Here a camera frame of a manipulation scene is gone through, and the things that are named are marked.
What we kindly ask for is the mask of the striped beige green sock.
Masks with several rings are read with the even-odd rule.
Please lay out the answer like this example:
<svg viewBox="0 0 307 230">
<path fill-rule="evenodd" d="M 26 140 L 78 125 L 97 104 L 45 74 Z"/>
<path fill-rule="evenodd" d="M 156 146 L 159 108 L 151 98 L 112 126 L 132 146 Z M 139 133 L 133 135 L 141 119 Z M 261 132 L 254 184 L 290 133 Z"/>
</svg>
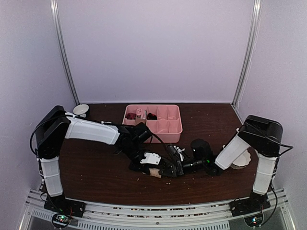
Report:
<svg viewBox="0 0 307 230">
<path fill-rule="evenodd" d="M 161 174 L 159 173 L 160 170 L 156 168 L 149 168 L 149 175 L 156 178 L 162 178 Z"/>
</svg>

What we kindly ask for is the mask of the pink divided organizer box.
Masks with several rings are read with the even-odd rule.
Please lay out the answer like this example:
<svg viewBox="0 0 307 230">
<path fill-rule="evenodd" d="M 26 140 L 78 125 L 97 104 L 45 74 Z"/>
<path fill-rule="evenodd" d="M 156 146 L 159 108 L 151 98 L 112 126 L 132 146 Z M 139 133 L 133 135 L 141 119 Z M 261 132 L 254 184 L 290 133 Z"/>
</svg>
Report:
<svg viewBox="0 0 307 230">
<path fill-rule="evenodd" d="M 157 115 L 157 120 L 147 120 L 146 125 L 164 143 L 177 143 L 183 131 L 180 109 L 174 104 L 129 104 L 126 106 L 122 123 L 135 126 L 135 120 L 125 118 L 129 112 L 137 108 L 145 109 L 148 113 Z"/>
</svg>

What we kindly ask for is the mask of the argyle black red orange sock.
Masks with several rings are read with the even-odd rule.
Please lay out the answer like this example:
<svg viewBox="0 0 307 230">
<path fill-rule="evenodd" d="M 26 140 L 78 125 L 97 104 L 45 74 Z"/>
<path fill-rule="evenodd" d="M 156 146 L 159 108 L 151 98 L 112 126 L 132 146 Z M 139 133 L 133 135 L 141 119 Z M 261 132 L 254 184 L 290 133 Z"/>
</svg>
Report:
<svg viewBox="0 0 307 230">
<path fill-rule="evenodd" d="M 153 113 L 148 113 L 147 114 L 147 120 L 157 120 L 157 115 L 153 114 Z"/>
</svg>

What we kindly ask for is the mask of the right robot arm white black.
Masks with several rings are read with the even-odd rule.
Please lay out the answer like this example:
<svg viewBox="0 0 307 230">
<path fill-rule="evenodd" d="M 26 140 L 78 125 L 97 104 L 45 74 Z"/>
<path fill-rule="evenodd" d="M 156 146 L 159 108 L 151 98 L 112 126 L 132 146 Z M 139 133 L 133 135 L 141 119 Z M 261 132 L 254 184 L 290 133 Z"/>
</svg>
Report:
<svg viewBox="0 0 307 230">
<path fill-rule="evenodd" d="M 248 198 L 234 200 L 229 205 L 232 216 L 260 212 L 271 206 L 267 192 L 272 187 L 278 161 L 283 154 L 280 148 L 284 147 L 286 151 L 293 148 L 281 143 L 282 135 L 283 127 L 279 122 L 249 115 L 216 156 L 210 144 L 200 138 L 193 140 L 190 144 L 193 157 L 184 160 L 180 158 L 183 150 L 167 145 L 166 150 L 173 159 L 163 166 L 158 174 L 178 177 L 197 170 L 205 170 L 208 175 L 219 176 L 248 149 L 253 148 L 258 156 L 258 166 L 252 191 Z"/>
</svg>

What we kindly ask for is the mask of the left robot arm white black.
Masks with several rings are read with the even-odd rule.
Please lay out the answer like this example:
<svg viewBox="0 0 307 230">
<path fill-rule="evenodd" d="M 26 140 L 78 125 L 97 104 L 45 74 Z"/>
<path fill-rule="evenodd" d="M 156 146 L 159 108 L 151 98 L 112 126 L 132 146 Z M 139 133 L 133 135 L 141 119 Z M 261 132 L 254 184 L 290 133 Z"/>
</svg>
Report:
<svg viewBox="0 0 307 230">
<path fill-rule="evenodd" d="M 47 190 L 45 208 L 67 217 L 82 217 L 85 203 L 66 199 L 59 171 L 59 155 L 65 139 L 84 139 L 116 146 L 131 161 L 132 169 L 148 175 L 161 175 L 170 161 L 156 153 L 147 152 L 142 143 L 153 136 L 149 128 L 98 122 L 66 112 L 55 106 L 36 126 L 31 137 L 37 148 L 31 148 L 39 164 L 39 172 Z"/>
</svg>

